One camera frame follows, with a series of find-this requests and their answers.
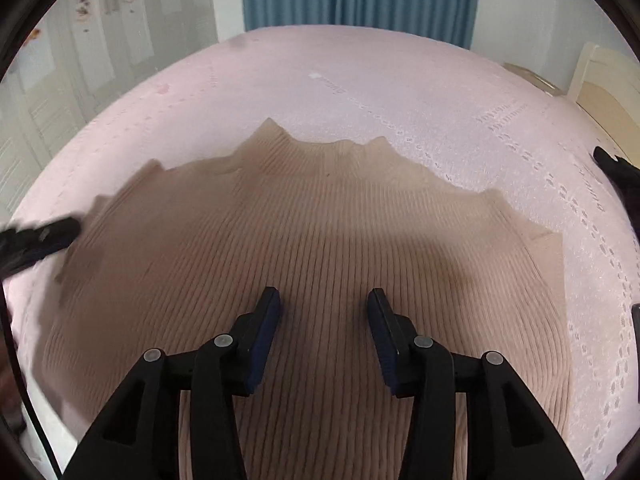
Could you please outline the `beige knit sweater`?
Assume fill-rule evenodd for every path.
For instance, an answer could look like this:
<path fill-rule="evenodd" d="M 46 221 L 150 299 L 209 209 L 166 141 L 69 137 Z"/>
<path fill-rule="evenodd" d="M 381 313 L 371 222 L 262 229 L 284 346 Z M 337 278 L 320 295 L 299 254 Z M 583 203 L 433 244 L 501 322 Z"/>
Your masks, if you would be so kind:
<path fill-rule="evenodd" d="M 306 143 L 269 121 L 228 157 L 148 162 L 93 202 L 58 281 L 40 382 L 75 436 L 144 350 L 198 348 L 268 286 L 282 318 L 264 381 L 236 406 L 250 478 L 398 475 L 411 406 L 384 386 L 374 288 L 448 350 L 501 352 L 568 425 L 562 238 L 384 139 Z"/>

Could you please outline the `black smartphone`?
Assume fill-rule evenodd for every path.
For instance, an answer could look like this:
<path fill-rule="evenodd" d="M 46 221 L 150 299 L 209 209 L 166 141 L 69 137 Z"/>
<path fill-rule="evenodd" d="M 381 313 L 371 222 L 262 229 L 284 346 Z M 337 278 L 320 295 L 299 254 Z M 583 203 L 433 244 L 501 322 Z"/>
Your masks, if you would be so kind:
<path fill-rule="evenodd" d="M 640 304 L 634 304 L 631 307 L 631 322 L 634 329 L 634 344 L 636 345 L 636 353 L 638 361 L 640 360 Z"/>

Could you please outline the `white wardrobe with red decals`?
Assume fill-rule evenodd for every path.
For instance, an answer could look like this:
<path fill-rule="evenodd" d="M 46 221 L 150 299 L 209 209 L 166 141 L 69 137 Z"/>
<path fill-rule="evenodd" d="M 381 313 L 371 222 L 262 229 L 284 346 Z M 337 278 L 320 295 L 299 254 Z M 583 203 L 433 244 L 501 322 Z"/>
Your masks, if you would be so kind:
<path fill-rule="evenodd" d="M 58 0 L 1 81 L 1 219 L 111 102 L 217 40 L 213 0 Z"/>

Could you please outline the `black puffer jacket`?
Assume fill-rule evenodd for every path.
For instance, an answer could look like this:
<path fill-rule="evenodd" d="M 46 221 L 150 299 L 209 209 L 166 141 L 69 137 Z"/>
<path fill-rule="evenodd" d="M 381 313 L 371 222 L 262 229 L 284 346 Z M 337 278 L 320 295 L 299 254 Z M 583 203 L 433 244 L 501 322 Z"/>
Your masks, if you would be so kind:
<path fill-rule="evenodd" d="M 598 167 L 617 188 L 631 227 L 636 237 L 640 237 L 640 171 L 626 159 L 610 156 L 603 148 L 596 146 L 593 159 Z"/>

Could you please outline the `pink patterned bed sheet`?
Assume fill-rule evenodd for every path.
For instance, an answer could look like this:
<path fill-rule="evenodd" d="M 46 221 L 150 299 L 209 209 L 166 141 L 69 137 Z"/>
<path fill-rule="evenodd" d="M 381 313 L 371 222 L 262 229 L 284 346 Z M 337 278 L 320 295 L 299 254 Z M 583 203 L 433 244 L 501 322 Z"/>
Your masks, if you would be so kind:
<path fill-rule="evenodd" d="M 562 234 L 574 399 L 568 445 L 602 479 L 639 427 L 630 309 L 639 245 L 593 162 L 605 135 L 576 104 L 547 96 L 468 50 L 386 30 L 254 30 L 172 64 L 117 99 L 44 168 L 13 220 L 89 208 L 150 159 L 168 167 L 232 152 L 266 119 L 299 140 L 382 136 L 467 190 L 499 190 Z"/>

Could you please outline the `cream wooden headboard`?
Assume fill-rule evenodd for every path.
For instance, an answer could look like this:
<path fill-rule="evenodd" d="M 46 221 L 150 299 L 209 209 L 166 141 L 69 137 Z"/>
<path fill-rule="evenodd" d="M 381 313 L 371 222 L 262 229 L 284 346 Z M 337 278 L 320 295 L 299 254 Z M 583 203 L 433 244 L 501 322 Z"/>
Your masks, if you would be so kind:
<path fill-rule="evenodd" d="M 639 63 L 587 42 L 580 52 L 567 96 L 639 165 Z"/>

